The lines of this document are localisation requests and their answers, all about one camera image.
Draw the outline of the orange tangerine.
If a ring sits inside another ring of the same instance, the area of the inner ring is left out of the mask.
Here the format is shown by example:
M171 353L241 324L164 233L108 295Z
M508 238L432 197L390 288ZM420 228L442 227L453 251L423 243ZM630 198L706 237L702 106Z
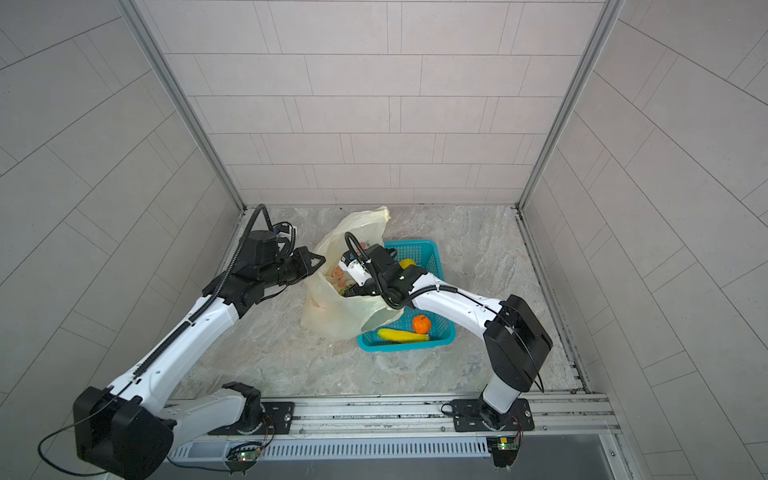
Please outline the orange tangerine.
M426 315L417 315L412 319L411 326L414 333L427 335L431 330L432 323Z

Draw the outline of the cream plastic bag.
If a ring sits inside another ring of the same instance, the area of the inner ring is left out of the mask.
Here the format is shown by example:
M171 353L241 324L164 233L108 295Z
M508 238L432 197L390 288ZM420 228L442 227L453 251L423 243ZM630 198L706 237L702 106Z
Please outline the cream plastic bag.
M304 281L307 298L301 316L301 325L330 340L353 339L398 320L403 312L387 306L379 296L346 298L340 295L331 279L342 254L348 250L344 234L353 233L367 245L383 242L383 234L390 220L386 206L374 210L353 212L345 217L315 247L316 254L325 257L320 269Z

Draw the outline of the yellow banana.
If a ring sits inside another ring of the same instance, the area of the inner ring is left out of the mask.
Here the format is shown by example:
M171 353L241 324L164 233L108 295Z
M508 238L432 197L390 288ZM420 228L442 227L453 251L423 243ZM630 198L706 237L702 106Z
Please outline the yellow banana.
M428 334L420 334L389 328L378 329L376 333L380 339L395 343L421 343L428 342L430 340Z

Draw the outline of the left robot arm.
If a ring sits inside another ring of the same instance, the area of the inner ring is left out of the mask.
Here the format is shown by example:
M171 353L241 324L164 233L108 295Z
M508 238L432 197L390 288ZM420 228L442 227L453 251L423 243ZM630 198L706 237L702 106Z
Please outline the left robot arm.
M123 479L145 479L173 449L204 434L267 432L260 391L241 382L183 404L167 402L208 348L269 299L267 289L283 290L324 264L323 256L280 237L287 227L245 234L227 268L158 345L107 387L78 396L73 418L80 460Z

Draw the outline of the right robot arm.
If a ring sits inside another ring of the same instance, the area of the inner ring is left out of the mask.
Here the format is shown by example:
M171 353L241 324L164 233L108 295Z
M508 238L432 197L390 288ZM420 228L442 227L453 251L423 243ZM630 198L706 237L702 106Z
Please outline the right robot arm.
M492 430L510 426L514 402L540 378L553 346L528 303L514 294L505 300L475 295L418 265L403 267L394 249L364 248L351 233L345 242L348 250L338 267L354 280L346 297L377 296L394 310L432 312L484 341L493 376L478 400L477 416Z

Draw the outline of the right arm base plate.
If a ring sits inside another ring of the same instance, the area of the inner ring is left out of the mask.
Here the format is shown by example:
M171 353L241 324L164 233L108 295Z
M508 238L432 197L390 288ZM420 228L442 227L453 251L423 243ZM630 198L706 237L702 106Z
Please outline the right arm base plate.
M481 398L454 399L441 407L450 416L456 432L528 432L535 429L529 402L517 398L506 413L499 413Z

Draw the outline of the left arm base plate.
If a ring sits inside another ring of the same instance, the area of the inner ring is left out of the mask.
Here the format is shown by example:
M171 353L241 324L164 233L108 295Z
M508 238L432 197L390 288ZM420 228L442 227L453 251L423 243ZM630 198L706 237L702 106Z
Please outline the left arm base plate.
M293 402L272 402L261 404L261 419L250 426L238 421L218 427L208 434L212 436L264 436L287 435L290 433L295 404Z

